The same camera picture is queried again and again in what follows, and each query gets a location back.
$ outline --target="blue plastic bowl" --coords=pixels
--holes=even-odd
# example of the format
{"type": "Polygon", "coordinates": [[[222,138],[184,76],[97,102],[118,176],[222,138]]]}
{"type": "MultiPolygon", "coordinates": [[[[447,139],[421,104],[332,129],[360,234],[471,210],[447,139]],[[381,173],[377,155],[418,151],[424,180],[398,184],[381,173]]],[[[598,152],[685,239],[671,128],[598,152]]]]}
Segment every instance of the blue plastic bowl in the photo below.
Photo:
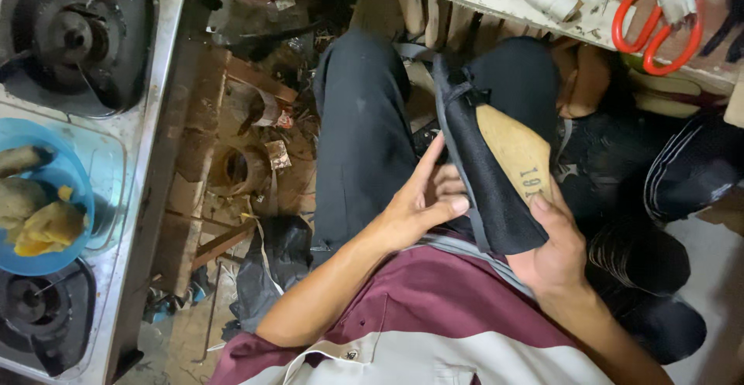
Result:
{"type": "Polygon", "coordinates": [[[44,276],[69,265],[86,248],[93,229],[95,201],[88,174],[66,142],[39,124],[24,119],[0,119],[0,151],[25,145],[52,151],[53,160],[19,177],[45,182],[55,190],[62,186],[71,187],[73,193],[70,203],[84,207],[89,219],[88,227],[70,247],[36,257],[18,256],[13,250],[14,246],[5,242],[6,230],[0,229],[0,269],[22,276],[44,276]]]}

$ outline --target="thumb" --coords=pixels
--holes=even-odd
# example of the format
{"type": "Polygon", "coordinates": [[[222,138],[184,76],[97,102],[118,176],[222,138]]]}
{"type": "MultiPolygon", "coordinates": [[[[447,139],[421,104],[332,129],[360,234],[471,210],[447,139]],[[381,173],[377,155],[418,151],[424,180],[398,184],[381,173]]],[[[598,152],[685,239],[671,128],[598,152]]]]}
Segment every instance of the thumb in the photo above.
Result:
{"type": "Polygon", "coordinates": [[[556,244],[572,244],[580,239],[580,233],[574,227],[572,219],[542,194],[536,194],[530,201],[530,213],[542,225],[545,232],[556,244]]]}
{"type": "Polygon", "coordinates": [[[422,224],[429,229],[465,215],[468,209],[470,209],[470,201],[467,196],[461,194],[452,199],[436,202],[429,208],[424,209],[419,216],[422,224]]]}

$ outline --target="person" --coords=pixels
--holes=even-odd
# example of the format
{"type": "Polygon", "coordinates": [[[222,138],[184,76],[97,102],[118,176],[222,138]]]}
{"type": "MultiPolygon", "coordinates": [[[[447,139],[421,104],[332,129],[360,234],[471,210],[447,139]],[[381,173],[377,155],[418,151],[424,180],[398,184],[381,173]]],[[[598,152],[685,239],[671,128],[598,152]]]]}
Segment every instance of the person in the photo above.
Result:
{"type": "MultiPolygon", "coordinates": [[[[537,40],[505,40],[468,67],[493,100],[554,108],[560,78],[537,40]]],[[[211,383],[671,383],[587,283],[586,241],[554,181],[553,203],[530,202],[544,246],[492,256],[458,229],[465,186],[436,164],[442,134],[417,163],[409,93],[400,57],[370,34],[324,53],[313,240],[324,263],[227,344],[211,383]]]]}

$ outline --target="hand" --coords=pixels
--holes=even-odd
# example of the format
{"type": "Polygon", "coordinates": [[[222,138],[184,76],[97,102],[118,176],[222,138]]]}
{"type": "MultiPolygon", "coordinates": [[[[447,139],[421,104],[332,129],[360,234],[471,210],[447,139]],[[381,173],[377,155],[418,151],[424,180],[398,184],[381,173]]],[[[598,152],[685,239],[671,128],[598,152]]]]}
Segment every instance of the hand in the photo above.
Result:
{"type": "Polygon", "coordinates": [[[359,233],[362,238],[374,239],[390,253],[414,245],[431,228],[467,212],[470,201],[462,194],[442,194],[441,199],[427,203],[427,188],[443,149],[444,135],[440,133],[385,211],[359,233]]]}
{"type": "Polygon", "coordinates": [[[426,189],[426,205],[431,206],[461,194],[467,194],[467,188],[458,168],[454,164],[435,166],[426,189]]]}
{"type": "Polygon", "coordinates": [[[537,295],[572,294],[586,290],[586,239],[576,227],[568,205],[555,180],[553,204],[541,194],[533,196],[530,212],[550,236],[544,246],[525,253],[507,256],[509,266],[537,295]]]}

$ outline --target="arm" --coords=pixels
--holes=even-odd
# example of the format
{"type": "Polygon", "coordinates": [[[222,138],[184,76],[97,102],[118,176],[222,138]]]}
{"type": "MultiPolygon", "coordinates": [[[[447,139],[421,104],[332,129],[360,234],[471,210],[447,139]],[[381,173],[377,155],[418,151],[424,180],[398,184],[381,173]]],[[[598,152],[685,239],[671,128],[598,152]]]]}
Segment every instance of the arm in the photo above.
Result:
{"type": "Polygon", "coordinates": [[[543,312],[582,346],[618,385],[672,384],[667,373],[613,318],[584,277],[586,240],[553,181],[555,204],[535,196],[534,218],[550,240],[538,249],[507,256],[509,265],[535,293],[543,312]]]}
{"type": "Polygon", "coordinates": [[[447,194],[460,191],[462,182],[446,180],[436,171],[443,148],[444,138],[439,135],[386,210],[274,304],[258,325],[259,337],[281,347],[316,342],[387,255],[412,246],[430,228],[467,211],[470,203],[466,197],[447,194]],[[437,185],[445,186],[437,190],[437,185]],[[437,195],[432,195],[431,189],[440,199],[433,199],[437,195]]]}

